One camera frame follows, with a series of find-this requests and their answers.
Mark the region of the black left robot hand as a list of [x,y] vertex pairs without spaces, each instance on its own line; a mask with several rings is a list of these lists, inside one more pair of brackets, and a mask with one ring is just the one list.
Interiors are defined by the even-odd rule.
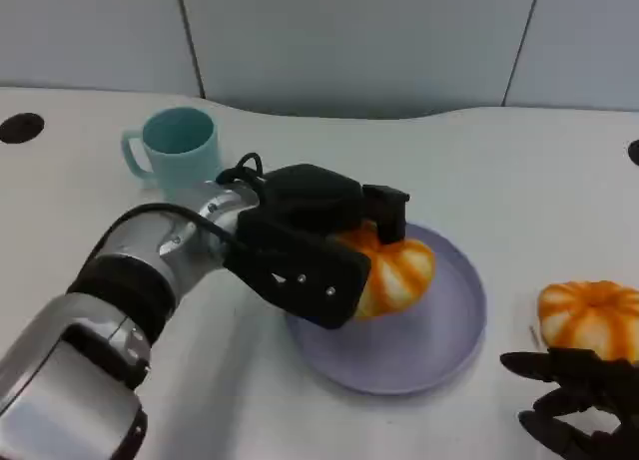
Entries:
[[236,179],[248,184],[258,204],[238,216],[236,238],[248,242],[267,229],[320,236],[376,227],[382,244],[405,237],[405,205],[410,195],[395,188],[363,185],[347,176],[311,164],[284,167],[269,173],[235,166]]

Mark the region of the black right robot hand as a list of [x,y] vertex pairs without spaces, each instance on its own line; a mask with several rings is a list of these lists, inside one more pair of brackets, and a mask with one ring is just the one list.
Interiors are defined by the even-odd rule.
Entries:
[[[625,359],[603,360],[594,351],[551,348],[508,352],[501,364],[524,378],[558,388],[518,414],[524,430],[563,459],[636,459],[638,457],[638,368]],[[596,408],[614,415],[612,432],[586,434],[562,416]]]

